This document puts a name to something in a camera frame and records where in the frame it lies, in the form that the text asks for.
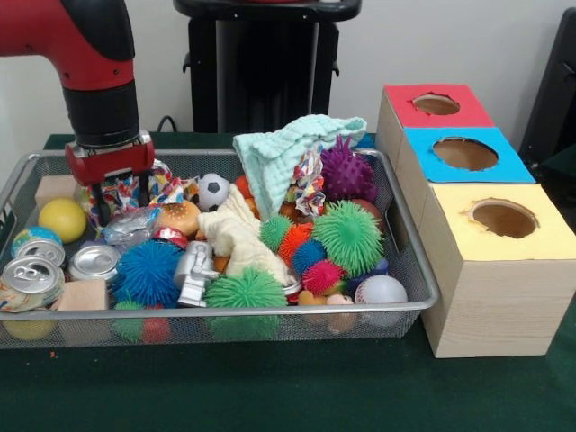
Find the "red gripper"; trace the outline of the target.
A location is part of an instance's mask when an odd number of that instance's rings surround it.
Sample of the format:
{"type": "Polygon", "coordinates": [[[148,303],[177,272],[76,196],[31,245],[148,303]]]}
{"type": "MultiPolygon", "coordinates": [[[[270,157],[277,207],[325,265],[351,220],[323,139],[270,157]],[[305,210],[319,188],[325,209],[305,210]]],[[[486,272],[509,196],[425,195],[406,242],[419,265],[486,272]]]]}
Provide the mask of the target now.
{"type": "Polygon", "coordinates": [[[106,227],[111,219],[111,211],[104,199],[100,183],[107,178],[125,174],[138,175],[139,207],[149,205],[149,177],[155,150],[152,138],[147,130],[141,130],[139,136],[126,141],[119,147],[88,149],[81,148],[75,142],[65,146],[68,167],[80,185],[91,185],[95,199],[97,216],[101,227],[106,227]]]}

